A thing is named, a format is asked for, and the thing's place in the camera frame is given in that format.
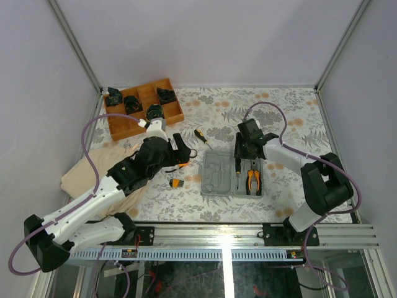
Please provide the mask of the dark rolled item centre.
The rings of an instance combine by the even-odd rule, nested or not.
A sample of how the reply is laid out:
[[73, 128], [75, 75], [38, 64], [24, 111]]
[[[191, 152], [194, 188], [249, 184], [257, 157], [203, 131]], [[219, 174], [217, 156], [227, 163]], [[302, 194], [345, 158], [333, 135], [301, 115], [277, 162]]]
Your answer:
[[163, 118], [164, 117], [164, 111], [161, 105], [159, 104], [152, 104], [146, 111], [146, 118], [148, 120], [153, 120], [156, 118]]

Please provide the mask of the orange hex key set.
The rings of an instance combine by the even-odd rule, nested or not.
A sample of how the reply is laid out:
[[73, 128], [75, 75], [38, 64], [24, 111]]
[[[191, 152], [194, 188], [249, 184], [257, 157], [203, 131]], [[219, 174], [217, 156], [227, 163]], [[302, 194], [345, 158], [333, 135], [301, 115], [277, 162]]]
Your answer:
[[170, 187], [177, 189], [184, 186], [184, 180], [181, 179], [171, 179], [169, 181]]

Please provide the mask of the black tape roll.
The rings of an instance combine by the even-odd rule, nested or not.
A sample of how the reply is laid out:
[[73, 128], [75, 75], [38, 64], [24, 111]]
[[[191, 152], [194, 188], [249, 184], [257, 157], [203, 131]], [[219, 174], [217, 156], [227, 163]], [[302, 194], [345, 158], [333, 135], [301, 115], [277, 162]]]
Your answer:
[[196, 149], [191, 149], [191, 152], [190, 152], [190, 158], [195, 158], [195, 157], [197, 157], [197, 155], [198, 155], [198, 152], [197, 152], [197, 150]]

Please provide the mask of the orange black pliers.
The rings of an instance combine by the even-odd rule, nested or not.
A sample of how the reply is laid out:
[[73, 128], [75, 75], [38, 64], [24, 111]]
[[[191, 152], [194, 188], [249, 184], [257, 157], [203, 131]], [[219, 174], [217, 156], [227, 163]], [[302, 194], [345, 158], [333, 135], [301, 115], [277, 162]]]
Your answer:
[[251, 160], [250, 169], [246, 178], [246, 194], [260, 196], [262, 193], [261, 173], [258, 170], [257, 162]]

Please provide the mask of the dark rolled item back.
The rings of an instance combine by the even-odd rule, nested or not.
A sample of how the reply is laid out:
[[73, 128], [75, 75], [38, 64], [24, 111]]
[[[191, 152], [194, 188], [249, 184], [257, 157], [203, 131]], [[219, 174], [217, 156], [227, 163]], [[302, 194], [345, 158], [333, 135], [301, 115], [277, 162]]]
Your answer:
[[167, 104], [176, 101], [176, 94], [172, 89], [157, 88], [156, 93], [161, 104]]

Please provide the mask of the grey plastic tool case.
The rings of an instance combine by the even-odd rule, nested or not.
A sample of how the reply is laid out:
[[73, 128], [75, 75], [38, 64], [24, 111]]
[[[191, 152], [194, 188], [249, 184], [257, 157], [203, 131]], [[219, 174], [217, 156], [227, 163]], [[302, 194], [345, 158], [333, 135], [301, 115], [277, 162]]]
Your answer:
[[225, 151], [207, 151], [203, 156], [203, 166], [200, 169], [202, 177], [200, 192], [206, 196], [229, 196], [245, 199], [259, 199], [265, 196], [263, 166], [260, 159], [257, 162], [261, 173], [262, 193], [260, 196], [246, 194], [246, 178], [251, 160], [241, 160], [239, 189], [236, 188], [235, 161], [231, 153]]

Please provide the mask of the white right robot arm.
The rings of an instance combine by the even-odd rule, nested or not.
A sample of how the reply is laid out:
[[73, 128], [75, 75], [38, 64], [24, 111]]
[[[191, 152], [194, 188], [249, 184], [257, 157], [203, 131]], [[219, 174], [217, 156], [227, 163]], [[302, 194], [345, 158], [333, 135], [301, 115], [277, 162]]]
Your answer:
[[264, 134], [253, 119], [238, 124], [234, 146], [236, 185], [246, 194], [262, 194], [261, 160], [280, 163], [301, 177], [305, 203], [280, 226], [265, 224], [264, 243], [269, 246], [317, 246], [313, 224], [352, 198], [354, 192], [340, 159], [333, 153], [317, 157], [284, 143], [274, 133]]

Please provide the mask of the long yellow black screwdriver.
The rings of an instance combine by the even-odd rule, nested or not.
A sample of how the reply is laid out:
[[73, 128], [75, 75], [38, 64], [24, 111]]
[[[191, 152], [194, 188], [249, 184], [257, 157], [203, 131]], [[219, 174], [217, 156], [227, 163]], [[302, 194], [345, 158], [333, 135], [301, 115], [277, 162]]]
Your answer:
[[241, 173], [241, 159], [236, 157], [235, 161], [235, 171], [236, 171], [236, 188], [239, 189], [239, 176]]

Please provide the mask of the short yellow black screwdriver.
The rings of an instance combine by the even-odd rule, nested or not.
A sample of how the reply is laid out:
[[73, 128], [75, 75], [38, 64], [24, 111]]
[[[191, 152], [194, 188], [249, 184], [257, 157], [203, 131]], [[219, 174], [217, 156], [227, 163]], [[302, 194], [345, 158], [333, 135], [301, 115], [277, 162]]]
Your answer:
[[208, 140], [205, 138], [204, 134], [200, 130], [195, 129], [194, 134], [199, 140], [201, 140], [204, 144], [206, 144], [206, 146], [209, 147], [209, 149], [213, 150], [212, 146], [209, 144]]

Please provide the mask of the dark rolled item far left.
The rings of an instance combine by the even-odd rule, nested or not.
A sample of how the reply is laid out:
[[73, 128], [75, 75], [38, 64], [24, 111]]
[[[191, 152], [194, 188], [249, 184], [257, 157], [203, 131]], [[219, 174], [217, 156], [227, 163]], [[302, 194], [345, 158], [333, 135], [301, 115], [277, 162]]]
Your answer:
[[108, 87], [107, 91], [109, 93], [109, 95], [105, 99], [105, 103], [107, 107], [117, 106], [122, 103], [123, 101], [122, 93], [118, 89]]

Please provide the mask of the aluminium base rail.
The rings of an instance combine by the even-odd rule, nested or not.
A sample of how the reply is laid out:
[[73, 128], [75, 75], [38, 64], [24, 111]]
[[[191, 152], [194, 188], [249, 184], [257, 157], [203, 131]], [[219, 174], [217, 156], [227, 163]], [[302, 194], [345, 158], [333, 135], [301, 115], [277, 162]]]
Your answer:
[[[303, 261], [302, 242], [281, 244], [280, 224], [139, 223], [141, 243], [100, 245], [77, 251], [71, 261]], [[312, 230], [308, 250], [371, 250], [379, 247], [368, 224], [324, 223]]]

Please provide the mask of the dark rolled item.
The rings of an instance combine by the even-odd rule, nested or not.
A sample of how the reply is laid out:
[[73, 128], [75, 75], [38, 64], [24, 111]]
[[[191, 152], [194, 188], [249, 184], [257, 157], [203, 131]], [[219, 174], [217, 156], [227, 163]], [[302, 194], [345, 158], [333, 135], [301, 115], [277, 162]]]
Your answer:
[[122, 103], [123, 101], [122, 93], [118, 89], [108, 87], [107, 91], [109, 93], [109, 95], [105, 99], [105, 103], [107, 107], [117, 106]]
[[163, 118], [164, 117], [164, 111], [161, 105], [159, 104], [152, 104], [146, 111], [146, 118], [148, 120], [153, 120], [156, 118]]
[[126, 114], [133, 114], [142, 110], [142, 105], [137, 97], [125, 96], [123, 98]]
[[172, 89], [157, 88], [156, 93], [161, 104], [167, 104], [176, 101], [176, 94]]

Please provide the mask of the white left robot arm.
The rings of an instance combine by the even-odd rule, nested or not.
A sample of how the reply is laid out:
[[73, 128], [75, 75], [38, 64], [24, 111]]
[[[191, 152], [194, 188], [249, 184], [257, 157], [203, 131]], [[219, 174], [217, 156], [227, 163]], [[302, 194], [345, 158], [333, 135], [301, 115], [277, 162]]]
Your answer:
[[47, 273], [59, 268], [71, 254], [105, 242], [131, 244], [136, 237], [135, 224], [124, 212], [106, 220], [89, 220], [108, 206], [125, 199], [165, 167], [186, 164], [191, 149], [181, 135], [175, 133], [173, 149], [165, 133], [165, 120], [139, 120], [147, 137], [138, 151], [111, 167], [103, 178], [96, 177], [94, 187], [71, 203], [43, 218], [31, 215], [24, 221], [25, 244], [39, 265]]

